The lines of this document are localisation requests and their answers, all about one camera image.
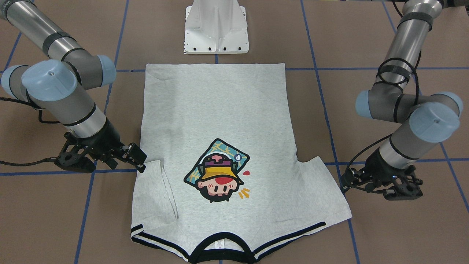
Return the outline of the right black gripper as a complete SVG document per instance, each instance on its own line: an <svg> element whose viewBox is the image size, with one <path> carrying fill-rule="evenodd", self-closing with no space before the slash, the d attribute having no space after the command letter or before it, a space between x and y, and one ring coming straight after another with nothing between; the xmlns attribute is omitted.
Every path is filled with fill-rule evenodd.
<svg viewBox="0 0 469 264"><path fill-rule="evenodd" d="M129 144L127 151L119 139L118 132L107 119L98 133L91 137L78 138L72 133L64 134L66 142L55 160L55 165L65 171L92 173L96 166L94 161L101 161L111 169L117 167L116 160L134 164L136 170L144 172L147 155L137 144Z"/></svg>

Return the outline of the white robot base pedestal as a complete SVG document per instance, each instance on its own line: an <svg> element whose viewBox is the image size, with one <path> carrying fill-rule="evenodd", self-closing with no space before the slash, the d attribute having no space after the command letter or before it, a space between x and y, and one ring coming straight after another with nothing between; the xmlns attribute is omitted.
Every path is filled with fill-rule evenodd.
<svg viewBox="0 0 469 264"><path fill-rule="evenodd" d="M247 54L246 9L237 0L195 0L185 9L184 36L188 55Z"/></svg>

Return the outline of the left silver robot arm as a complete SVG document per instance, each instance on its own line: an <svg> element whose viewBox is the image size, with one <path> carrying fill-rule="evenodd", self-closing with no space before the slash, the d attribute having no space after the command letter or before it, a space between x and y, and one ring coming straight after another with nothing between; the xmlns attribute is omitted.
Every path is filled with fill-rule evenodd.
<svg viewBox="0 0 469 264"><path fill-rule="evenodd" d="M362 169L347 165L340 177L342 193L353 188L382 194L389 201L422 197L423 182L416 176L414 162L458 129L464 104L452 92L421 96L417 66L424 41L442 10L466 5L467 0L405 1L374 84L360 92L355 101L358 115L395 122L400 127L377 141L380 146Z"/></svg>

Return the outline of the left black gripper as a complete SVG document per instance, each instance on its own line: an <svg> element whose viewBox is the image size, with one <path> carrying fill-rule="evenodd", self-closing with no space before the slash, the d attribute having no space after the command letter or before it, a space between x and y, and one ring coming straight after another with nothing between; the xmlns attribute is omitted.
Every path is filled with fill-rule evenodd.
<svg viewBox="0 0 469 264"><path fill-rule="evenodd" d="M362 169L346 168L341 175L340 190L345 194L355 188L367 193L382 194L389 201L419 199L423 196L423 181L416 177L414 165L405 169L390 166L377 149L365 161Z"/></svg>

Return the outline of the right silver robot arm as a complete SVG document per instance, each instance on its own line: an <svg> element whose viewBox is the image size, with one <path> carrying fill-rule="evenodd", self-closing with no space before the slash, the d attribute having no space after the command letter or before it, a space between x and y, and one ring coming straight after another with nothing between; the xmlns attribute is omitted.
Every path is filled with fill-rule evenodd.
<svg viewBox="0 0 469 264"><path fill-rule="evenodd" d="M113 61L91 55L77 40L64 32L30 0L2 0L1 19L28 37L48 57L35 65L14 65L1 77L6 101L32 107L42 119L49 111L66 129L66 142L57 157L29 163L1 161L7 166L33 166L45 162L78 173L92 173L95 161L110 169L118 161L144 172L147 155L139 145L125 145L110 120L87 90L112 84L116 79Z"/></svg>

